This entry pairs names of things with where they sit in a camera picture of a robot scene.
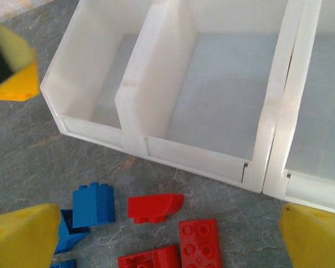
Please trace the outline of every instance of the bin compartment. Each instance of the bin compartment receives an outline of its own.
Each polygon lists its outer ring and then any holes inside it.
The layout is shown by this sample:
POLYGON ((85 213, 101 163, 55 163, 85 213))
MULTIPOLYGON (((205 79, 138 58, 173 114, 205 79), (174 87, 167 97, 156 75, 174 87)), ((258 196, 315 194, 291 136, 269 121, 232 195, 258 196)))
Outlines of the bin compartment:
MULTIPOLYGON (((287 0, 156 4, 154 27, 143 28, 116 97, 122 130, 133 133, 126 142, 141 137, 140 150, 128 152, 241 186, 266 95, 283 94, 302 6, 290 2, 286 20, 287 0), (282 22, 279 85, 267 93, 282 22)), ((257 158, 267 161, 271 135, 257 158)))
POLYGON ((335 212, 335 0, 306 0, 263 192, 335 212))
MULTIPOLYGON (((150 0, 79 2, 41 84, 62 132, 121 128, 114 98, 150 6, 150 0)), ((107 133, 100 140, 121 143, 107 133)))
POLYGON ((335 0, 322 2, 286 168, 335 181, 335 0))

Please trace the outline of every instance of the yellow foam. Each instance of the yellow foam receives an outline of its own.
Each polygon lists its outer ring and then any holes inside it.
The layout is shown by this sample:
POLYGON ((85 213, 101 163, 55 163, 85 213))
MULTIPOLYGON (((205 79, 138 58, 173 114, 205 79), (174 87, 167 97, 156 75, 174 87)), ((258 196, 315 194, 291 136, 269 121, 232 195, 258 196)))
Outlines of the yellow foam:
POLYGON ((59 224, 60 210, 54 204, 0 215, 0 268, 48 268, 59 224))
POLYGON ((0 84, 0 100, 26 101, 40 92, 35 50, 0 25, 0 51, 14 74, 0 84))
POLYGON ((280 228, 294 268, 335 268, 335 214, 285 205, 280 228))

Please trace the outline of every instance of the lego stud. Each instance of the lego stud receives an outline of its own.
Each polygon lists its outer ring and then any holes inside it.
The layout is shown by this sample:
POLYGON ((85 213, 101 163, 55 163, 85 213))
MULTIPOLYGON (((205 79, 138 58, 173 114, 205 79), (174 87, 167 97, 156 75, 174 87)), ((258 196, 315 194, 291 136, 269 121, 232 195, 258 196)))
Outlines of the lego stud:
POLYGON ((208 235, 208 233, 209 233, 209 229, 208 229, 208 227, 207 227, 207 225, 201 225, 200 227, 199 227, 199 233, 200 233, 200 235, 202 235, 202 236, 206 236, 206 235, 208 235))
POLYGON ((188 244, 184 248, 184 254, 187 255, 187 256, 191 256, 193 253, 195 253, 195 251, 196 251, 196 249, 195 249, 194 245, 192 245, 192 244, 188 244))
POLYGON ((205 245, 201 248, 201 252, 205 257, 211 257, 212 256, 212 250, 207 245, 205 245))
POLYGON ((183 233, 183 235, 185 235, 185 236, 190 236, 190 235, 192 235, 193 232, 194 232, 194 231, 193 231, 193 228, 192 228, 191 225, 186 225, 186 226, 184 226, 183 229, 182 229, 182 233, 183 233))

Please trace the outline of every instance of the lego brick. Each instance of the lego brick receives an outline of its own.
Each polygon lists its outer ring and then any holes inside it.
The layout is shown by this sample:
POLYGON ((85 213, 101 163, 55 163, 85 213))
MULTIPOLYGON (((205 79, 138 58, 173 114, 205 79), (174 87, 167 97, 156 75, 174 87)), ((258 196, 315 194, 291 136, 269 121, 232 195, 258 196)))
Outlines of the lego brick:
POLYGON ((128 198, 128 218, 135 224, 164 222, 180 210, 184 203, 183 194, 157 194, 128 198))
POLYGON ((72 227, 72 210, 61 210, 61 223, 58 230, 59 241, 55 254, 70 251, 79 241, 90 233, 88 227, 72 227))
POLYGON ((177 245, 158 248, 118 258, 118 268, 178 268, 180 266, 177 245))
POLYGON ((75 268, 75 267, 76 267, 75 260, 69 260, 69 261, 61 262, 59 264, 53 264, 50 266, 50 268, 75 268))
POLYGON ((216 219, 179 222, 183 268, 222 268, 216 219))
POLYGON ((73 192, 73 227, 97 226, 116 221, 114 190, 108 184, 81 185, 73 192))

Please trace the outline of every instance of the red sloped lego brick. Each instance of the red sloped lego brick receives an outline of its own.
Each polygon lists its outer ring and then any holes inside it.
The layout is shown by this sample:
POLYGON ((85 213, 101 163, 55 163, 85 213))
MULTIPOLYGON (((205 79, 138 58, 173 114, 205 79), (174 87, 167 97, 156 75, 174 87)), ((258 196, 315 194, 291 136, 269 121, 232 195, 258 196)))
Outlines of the red sloped lego brick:
POLYGON ((118 258, 118 268, 180 268, 177 245, 118 258))
POLYGON ((180 210, 184 203, 183 194, 156 194, 128 198, 128 218, 134 223, 164 222, 166 216, 180 210))
POLYGON ((222 268, 216 219, 179 222, 183 268, 222 268))

